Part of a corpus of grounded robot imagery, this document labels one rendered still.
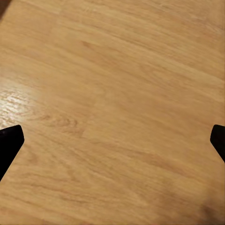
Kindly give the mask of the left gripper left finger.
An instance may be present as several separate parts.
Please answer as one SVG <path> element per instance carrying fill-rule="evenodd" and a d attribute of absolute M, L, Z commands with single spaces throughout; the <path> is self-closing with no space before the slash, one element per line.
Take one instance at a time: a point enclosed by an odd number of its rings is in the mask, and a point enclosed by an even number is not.
<path fill-rule="evenodd" d="M 0 181 L 24 144 L 20 124 L 0 130 Z"/>

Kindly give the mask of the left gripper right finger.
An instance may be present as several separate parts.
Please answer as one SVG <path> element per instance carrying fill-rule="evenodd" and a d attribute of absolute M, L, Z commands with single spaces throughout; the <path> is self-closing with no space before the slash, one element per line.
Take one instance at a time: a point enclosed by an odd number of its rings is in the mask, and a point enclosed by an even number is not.
<path fill-rule="evenodd" d="M 210 142 L 219 153 L 223 161 L 225 162 L 225 127 L 221 125 L 214 125 L 211 136 Z"/>

